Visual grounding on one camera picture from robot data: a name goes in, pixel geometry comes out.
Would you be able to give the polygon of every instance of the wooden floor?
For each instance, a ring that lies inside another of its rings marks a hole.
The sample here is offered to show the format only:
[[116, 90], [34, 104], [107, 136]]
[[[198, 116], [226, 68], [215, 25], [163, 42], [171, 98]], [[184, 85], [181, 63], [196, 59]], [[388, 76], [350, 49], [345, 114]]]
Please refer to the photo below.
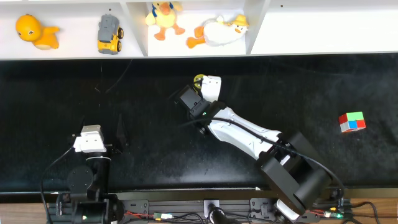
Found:
[[[352, 199], [352, 203], [363, 201], [373, 202], [377, 208], [380, 217], [397, 216], [398, 198], [380, 198], [380, 199]], [[370, 205], [353, 209], [355, 214], [374, 215]], [[363, 224], [376, 224], [374, 218], [357, 218]], [[41, 203], [14, 203], [0, 204], [0, 224], [43, 224], [46, 222], [43, 204]], [[382, 224], [396, 224], [397, 218], [380, 218]], [[322, 221], [324, 224], [342, 223], [340, 220]]]

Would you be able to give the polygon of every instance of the duck beak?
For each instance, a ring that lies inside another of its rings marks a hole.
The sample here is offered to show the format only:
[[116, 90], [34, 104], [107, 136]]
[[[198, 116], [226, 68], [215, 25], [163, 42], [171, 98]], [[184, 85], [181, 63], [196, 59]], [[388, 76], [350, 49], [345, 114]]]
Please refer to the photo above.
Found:
[[162, 3], [160, 5], [160, 11], [165, 14], [166, 16], [170, 14], [170, 6], [167, 4], [167, 2]]

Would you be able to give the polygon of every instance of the yellow hat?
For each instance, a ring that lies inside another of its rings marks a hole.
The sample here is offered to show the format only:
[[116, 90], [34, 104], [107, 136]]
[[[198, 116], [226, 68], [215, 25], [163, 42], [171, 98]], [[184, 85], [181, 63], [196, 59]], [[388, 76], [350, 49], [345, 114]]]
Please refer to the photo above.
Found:
[[246, 22], [246, 16], [242, 14], [239, 14], [232, 23], [238, 26], [249, 26], [248, 22]]

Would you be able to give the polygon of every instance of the black tabletop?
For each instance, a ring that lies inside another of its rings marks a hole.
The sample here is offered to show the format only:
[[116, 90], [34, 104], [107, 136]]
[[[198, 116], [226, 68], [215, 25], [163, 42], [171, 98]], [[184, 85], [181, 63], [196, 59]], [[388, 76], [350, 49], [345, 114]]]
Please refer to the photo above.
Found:
[[[131, 145], [113, 157], [113, 191], [266, 186], [253, 158], [178, 127], [187, 117], [168, 97], [200, 73], [222, 78], [220, 101], [241, 117], [300, 130], [346, 185], [397, 185], [397, 56], [137, 59], [123, 77], [130, 60], [0, 62], [0, 192], [38, 191], [83, 117], [111, 133], [120, 114]], [[354, 111], [366, 129], [341, 134], [338, 117]], [[80, 164], [83, 156], [70, 153], [45, 188], [67, 190]]]

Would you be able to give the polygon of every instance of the blue square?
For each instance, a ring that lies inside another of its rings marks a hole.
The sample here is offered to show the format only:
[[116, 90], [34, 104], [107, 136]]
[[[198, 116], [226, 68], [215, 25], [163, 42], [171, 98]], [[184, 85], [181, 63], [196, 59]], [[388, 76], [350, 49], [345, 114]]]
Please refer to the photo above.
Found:
[[356, 121], [348, 121], [348, 126], [350, 129], [358, 128]]

